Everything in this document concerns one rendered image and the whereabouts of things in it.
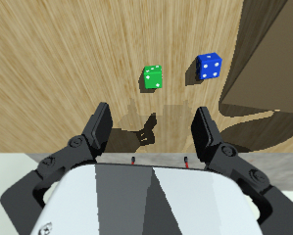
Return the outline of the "brown mat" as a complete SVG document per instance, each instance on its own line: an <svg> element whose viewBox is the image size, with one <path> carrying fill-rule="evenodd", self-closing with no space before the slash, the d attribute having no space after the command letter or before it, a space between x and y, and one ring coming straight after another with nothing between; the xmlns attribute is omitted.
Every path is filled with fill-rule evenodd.
<svg viewBox="0 0 293 235"><path fill-rule="evenodd" d="M293 114L293 0L285 0L222 104Z"/></svg>

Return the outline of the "green die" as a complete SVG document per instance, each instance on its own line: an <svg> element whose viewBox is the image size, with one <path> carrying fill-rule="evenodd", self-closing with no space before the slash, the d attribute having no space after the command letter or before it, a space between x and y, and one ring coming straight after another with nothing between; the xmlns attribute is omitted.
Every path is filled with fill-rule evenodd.
<svg viewBox="0 0 293 235"><path fill-rule="evenodd" d="M146 89L162 88L162 66L147 66L144 68L144 85Z"/></svg>

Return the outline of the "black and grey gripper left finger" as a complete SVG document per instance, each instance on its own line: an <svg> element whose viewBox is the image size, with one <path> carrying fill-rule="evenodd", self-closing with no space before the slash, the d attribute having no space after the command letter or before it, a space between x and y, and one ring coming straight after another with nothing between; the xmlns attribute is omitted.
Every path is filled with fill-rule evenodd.
<svg viewBox="0 0 293 235"><path fill-rule="evenodd" d="M31 234L46 205L43 197L54 182L75 166L97 163L95 158L104 153L112 127L109 104L100 102L81 135L72 137L67 147L43 159L36 170L1 195L0 204L19 235Z"/></svg>

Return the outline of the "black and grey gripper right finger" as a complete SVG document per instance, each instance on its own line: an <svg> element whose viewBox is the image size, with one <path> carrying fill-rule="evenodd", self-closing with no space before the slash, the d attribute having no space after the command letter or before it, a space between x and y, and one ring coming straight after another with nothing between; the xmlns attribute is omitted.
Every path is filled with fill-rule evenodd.
<svg viewBox="0 0 293 235"><path fill-rule="evenodd" d="M238 156L236 148L224 143L207 107L197 109L191 124L192 137L200 163L221 173L249 196L260 212L257 219L263 235L293 235L293 202L259 169Z"/></svg>

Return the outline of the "dark blue die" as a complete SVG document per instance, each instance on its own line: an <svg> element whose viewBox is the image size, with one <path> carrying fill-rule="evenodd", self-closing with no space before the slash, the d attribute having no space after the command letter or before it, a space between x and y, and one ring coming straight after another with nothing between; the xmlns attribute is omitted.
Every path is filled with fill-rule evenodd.
<svg viewBox="0 0 293 235"><path fill-rule="evenodd" d="M221 61L222 58L217 53L198 55L196 73L199 79L219 77Z"/></svg>

